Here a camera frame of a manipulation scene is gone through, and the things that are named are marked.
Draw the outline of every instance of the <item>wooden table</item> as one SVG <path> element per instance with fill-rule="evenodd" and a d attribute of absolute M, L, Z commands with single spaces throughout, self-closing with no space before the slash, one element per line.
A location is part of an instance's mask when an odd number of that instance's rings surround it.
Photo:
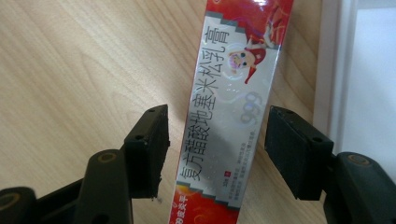
<path fill-rule="evenodd" d="M 295 0 L 269 100 L 309 121 L 320 8 Z M 167 223 L 204 13 L 196 0 L 1 1 L 0 189 L 41 197 L 82 178 L 91 155 L 119 148 L 146 109 L 169 104 L 159 199 L 133 201 L 135 223 Z M 294 200 L 264 135 L 239 223 L 325 223 L 321 202 Z"/>

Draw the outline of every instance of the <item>wood grain surface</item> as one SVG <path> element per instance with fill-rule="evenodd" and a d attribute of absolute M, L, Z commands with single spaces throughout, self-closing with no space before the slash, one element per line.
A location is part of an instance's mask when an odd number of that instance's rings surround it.
<path fill-rule="evenodd" d="M 167 223 L 206 1 L 0 1 L 0 189 L 37 197 L 120 148 L 143 112 L 169 104 L 169 148 L 156 200 L 135 223 Z M 269 105 L 312 121 L 321 1 L 295 0 Z M 262 134 L 239 223 L 325 223 L 322 202 L 294 200 Z"/>

